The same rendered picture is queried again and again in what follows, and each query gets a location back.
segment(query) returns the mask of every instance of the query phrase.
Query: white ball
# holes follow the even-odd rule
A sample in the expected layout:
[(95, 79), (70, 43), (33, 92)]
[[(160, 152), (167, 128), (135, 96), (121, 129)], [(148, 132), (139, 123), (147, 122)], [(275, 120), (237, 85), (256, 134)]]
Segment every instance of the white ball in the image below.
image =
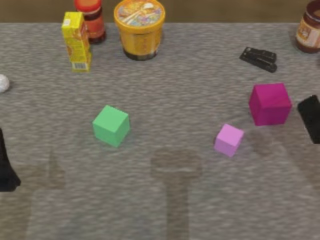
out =
[(0, 93), (4, 93), (9, 87), (9, 79), (5, 75), (0, 74)]

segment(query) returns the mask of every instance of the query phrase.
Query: juice box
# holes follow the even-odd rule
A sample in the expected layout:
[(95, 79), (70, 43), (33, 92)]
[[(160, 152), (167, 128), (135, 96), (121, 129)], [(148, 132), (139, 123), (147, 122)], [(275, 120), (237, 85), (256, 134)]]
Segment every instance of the juice box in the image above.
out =
[(72, 70), (88, 72), (92, 55), (83, 13), (66, 12), (61, 28)]

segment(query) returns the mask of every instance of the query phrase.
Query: yellow bucket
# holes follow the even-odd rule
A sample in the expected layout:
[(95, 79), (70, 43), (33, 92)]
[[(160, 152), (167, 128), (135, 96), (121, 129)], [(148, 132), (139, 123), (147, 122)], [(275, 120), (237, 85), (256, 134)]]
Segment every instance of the yellow bucket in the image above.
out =
[(144, 61), (157, 55), (166, 12), (156, 0), (123, 0), (114, 9), (114, 21), (125, 55)]

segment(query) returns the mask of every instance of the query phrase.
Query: red jar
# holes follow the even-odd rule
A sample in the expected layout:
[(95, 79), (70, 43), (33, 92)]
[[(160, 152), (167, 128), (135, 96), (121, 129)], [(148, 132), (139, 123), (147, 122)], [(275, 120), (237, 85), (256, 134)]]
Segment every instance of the red jar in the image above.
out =
[(305, 53), (320, 51), (320, 0), (309, 2), (295, 35), (296, 46)]
[(90, 44), (100, 44), (106, 40), (102, 0), (74, 0), (78, 12), (82, 12), (87, 27)]

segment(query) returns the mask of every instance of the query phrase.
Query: purple cube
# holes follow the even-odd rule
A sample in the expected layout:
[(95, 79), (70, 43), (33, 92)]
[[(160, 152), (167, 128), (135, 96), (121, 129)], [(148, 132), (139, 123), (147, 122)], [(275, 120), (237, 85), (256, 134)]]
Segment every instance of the purple cube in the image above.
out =
[(292, 108), (283, 83), (256, 84), (249, 100), (256, 126), (284, 124)]
[(244, 131), (229, 124), (224, 124), (215, 139), (214, 149), (232, 157), (235, 155), (244, 134)]

